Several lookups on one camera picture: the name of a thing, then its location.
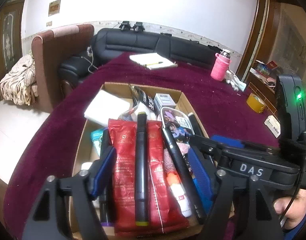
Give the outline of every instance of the orange cap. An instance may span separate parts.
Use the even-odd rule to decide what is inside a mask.
[[[181,183],[178,174],[175,174],[173,172],[169,172],[167,174],[166,180],[167,180],[169,185],[180,184]]]

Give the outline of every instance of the blue sleeve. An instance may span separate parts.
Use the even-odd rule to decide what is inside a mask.
[[[293,228],[291,231],[289,231],[284,235],[284,240],[293,239],[293,237],[295,237],[295,235],[300,231],[301,227],[304,225],[305,222],[306,222],[306,215],[304,216],[300,224],[298,224],[295,228]]]

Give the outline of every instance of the teal box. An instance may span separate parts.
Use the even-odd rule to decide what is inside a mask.
[[[101,154],[101,144],[103,139],[103,131],[104,129],[98,129],[93,132],[91,132],[91,140],[93,142],[93,145],[97,151],[97,154],[100,157]]]

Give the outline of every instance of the glue stick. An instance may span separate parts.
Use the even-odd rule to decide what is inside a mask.
[[[170,186],[170,189],[179,203],[182,215],[186,218],[192,215],[188,197],[186,196],[180,179],[177,174],[169,172],[166,176],[166,180]]]

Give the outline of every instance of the brown chair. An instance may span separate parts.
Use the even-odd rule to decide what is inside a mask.
[[[38,98],[35,108],[51,113],[63,99],[57,67],[65,59],[85,50],[94,35],[91,24],[69,25],[45,31],[32,41]]]

